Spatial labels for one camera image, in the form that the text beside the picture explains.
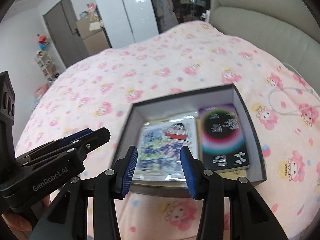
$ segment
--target cartoon print bedsheet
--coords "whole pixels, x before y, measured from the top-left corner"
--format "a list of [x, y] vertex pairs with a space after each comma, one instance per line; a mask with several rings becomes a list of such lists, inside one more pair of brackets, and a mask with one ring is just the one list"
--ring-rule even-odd
[[[320, 206], [320, 121], [319, 109], [312, 107], [319, 102], [304, 90], [309, 85], [273, 56], [204, 22], [107, 49], [68, 68], [33, 112], [16, 154], [87, 127], [107, 127], [110, 142], [84, 161], [81, 177], [94, 177], [110, 167], [131, 103], [232, 82], [247, 105], [264, 154], [268, 179], [256, 188], [288, 237], [294, 237], [308, 227]], [[277, 113], [294, 110], [291, 115]], [[121, 236], [193, 238], [201, 206], [191, 199], [129, 194], [116, 202]], [[226, 207], [225, 230], [229, 220]], [[92, 236], [92, 225], [88, 234]]]

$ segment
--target hand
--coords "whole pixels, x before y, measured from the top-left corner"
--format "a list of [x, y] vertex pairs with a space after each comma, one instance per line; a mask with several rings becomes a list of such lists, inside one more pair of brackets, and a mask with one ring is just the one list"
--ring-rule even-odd
[[[41, 202], [45, 207], [48, 207], [51, 204], [50, 195], [42, 199]], [[12, 211], [3, 214], [2, 217], [4, 218], [4, 221], [7, 223], [8, 227], [19, 240], [28, 239], [26, 235], [22, 233], [22, 231], [32, 230], [32, 226], [29, 221]]]

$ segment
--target headboard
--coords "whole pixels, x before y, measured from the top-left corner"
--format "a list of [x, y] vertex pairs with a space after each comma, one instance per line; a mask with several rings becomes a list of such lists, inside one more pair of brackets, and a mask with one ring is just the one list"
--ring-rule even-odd
[[302, 0], [211, 0], [209, 22], [290, 64], [320, 94], [320, 27]]

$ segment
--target box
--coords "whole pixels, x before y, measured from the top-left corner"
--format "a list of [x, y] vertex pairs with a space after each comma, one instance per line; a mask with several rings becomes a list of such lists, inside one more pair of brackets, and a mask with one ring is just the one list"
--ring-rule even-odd
[[[145, 122], [223, 104], [233, 104], [239, 117], [250, 160], [250, 167], [246, 170], [247, 178], [254, 186], [264, 182], [267, 176], [258, 136], [249, 112], [234, 84], [193, 90], [133, 104], [112, 164], [125, 156], [129, 146], [137, 145], [140, 129]], [[190, 197], [185, 182], [133, 180], [130, 190], [135, 193], [164, 197]]]

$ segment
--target door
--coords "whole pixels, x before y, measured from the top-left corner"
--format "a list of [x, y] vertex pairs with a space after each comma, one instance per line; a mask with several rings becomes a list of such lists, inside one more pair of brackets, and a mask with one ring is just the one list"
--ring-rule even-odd
[[76, 28], [76, 14], [71, 0], [61, 0], [44, 16], [50, 37], [68, 68], [89, 56]]

